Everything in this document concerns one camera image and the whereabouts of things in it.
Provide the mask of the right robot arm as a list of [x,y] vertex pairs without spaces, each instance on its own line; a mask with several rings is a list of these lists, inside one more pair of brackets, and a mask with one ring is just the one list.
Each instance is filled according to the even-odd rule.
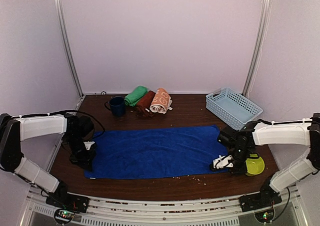
[[268,206],[286,187],[320,170],[320,115],[299,121],[269,122],[262,119],[247,122],[240,130],[225,127],[217,138],[229,153],[211,163],[212,170],[231,168],[233,174],[245,173],[250,150],[263,145],[303,145],[308,150],[286,168],[274,173],[256,196],[259,206]]

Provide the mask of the blue towel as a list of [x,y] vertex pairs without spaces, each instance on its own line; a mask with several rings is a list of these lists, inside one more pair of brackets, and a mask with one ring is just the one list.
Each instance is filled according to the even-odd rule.
[[156,179],[210,174],[228,152],[217,126],[107,131],[98,137],[88,179]]

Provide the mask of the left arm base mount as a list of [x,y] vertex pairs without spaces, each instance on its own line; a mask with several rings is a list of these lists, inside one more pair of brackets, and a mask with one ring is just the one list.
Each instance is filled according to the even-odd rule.
[[53,214],[53,219],[60,225],[66,225],[74,219],[76,214],[87,212],[89,201],[88,197],[67,194],[64,203],[54,199],[53,196],[48,196],[45,202],[57,208]]

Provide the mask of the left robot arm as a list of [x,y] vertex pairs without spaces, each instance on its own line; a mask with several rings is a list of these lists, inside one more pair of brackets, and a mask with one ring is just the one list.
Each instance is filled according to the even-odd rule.
[[46,192],[61,208],[72,204],[67,185],[48,173],[21,151],[21,142],[47,135],[61,135],[62,142],[69,146],[72,164],[86,171],[92,171],[97,144],[88,140],[88,134],[95,127],[93,117],[82,113],[76,116],[75,110],[53,113],[0,116],[0,168],[29,181]]

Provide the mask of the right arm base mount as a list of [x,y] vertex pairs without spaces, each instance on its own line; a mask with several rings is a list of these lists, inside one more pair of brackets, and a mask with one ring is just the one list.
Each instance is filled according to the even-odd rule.
[[276,218],[275,205],[282,202],[279,193],[260,192],[243,195],[239,198],[242,212],[254,212],[255,219],[260,223],[271,223]]

